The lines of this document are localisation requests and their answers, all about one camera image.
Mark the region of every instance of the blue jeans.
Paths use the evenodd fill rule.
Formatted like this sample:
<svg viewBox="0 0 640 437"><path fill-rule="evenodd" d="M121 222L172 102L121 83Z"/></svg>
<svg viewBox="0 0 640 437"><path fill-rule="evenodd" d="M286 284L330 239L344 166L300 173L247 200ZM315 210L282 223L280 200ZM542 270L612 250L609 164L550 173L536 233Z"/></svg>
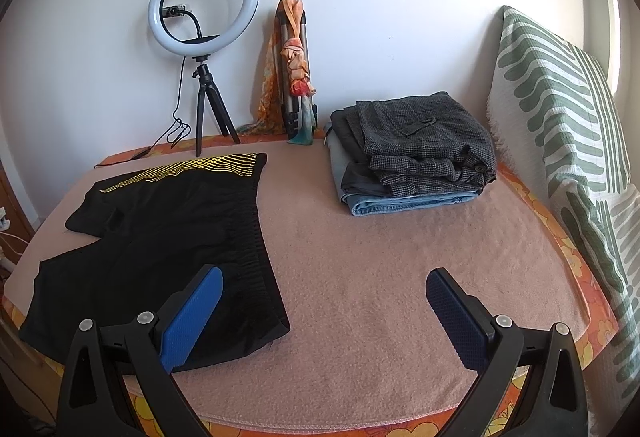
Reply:
<svg viewBox="0 0 640 437"><path fill-rule="evenodd" d="M326 132L330 127L331 123L328 123L324 127L324 131ZM340 201L349 207L353 216L423 210L448 204L462 204L478 197L476 192L451 192L438 195L415 195L414 197L374 197L347 193L341 188L342 177L352 159L334 132L330 132L326 137L326 144L331 152L331 171L334 176L335 190Z"/></svg>

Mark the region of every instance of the yellow stripe pattern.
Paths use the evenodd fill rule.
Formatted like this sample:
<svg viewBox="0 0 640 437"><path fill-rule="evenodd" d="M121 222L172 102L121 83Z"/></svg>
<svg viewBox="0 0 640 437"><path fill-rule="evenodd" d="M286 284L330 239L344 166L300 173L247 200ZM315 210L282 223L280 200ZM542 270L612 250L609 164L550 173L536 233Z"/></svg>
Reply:
<svg viewBox="0 0 640 437"><path fill-rule="evenodd" d="M230 172L240 177L251 177L254 174L255 161L258 155L255 153L236 153L223 155L222 157L207 157L204 159L194 159L191 161L177 162L158 168L150 168L140 172L138 175L119 182L118 184L100 190L101 193L109 193L136 182L158 182L165 177L175 177L187 170L208 170L210 172Z"/></svg>

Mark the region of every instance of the stack of clothes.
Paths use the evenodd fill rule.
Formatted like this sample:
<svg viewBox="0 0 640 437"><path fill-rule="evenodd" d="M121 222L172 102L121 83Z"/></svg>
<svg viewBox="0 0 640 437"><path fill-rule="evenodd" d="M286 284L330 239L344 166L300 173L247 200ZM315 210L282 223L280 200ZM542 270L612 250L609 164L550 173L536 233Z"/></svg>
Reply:
<svg viewBox="0 0 640 437"><path fill-rule="evenodd" d="M468 202L495 180L489 133L446 92L358 101L324 132L338 197L355 216Z"/></svg>

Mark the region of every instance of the black tripod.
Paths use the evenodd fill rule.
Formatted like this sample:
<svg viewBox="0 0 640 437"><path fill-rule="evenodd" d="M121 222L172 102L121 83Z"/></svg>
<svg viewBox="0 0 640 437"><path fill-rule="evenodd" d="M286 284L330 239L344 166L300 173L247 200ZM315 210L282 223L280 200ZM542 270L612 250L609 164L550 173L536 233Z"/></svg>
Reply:
<svg viewBox="0 0 640 437"><path fill-rule="evenodd" d="M200 157L200 154L202 153L202 120L204 118L205 95L207 96L207 99L209 99L213 115L216 116L220 133L225 137L231 134L231 138L234 140L234 143L240 144L236 128L231 122L229 113L226 111L225 104L222 101L222 96L220 96L220 91L213 82L213 76L211 75L211 72L209 72L209 67L207 67L207 64L205 63L208 58L209 56L198 56L197 58L194 58L194 60L200 62L200 65L193 73L193 78L198 78L198 81L200 81L200 89L198 91L198 111L196 115L196 157Z"/></svg>

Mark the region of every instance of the green striped pillow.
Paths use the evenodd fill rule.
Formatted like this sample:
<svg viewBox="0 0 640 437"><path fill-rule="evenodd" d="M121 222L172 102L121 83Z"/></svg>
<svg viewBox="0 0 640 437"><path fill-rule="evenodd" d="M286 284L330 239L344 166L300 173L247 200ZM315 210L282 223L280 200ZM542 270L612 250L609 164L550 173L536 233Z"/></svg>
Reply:
<svg viewBox="0 0 640 437"><path fill-rule="evenodd" d="M640 383L640 198L606 75L505 7L488 116L503 159L571 236L618 319L619 334L592 365L603 365L608 383L598 389L614 418Z"/></svg>

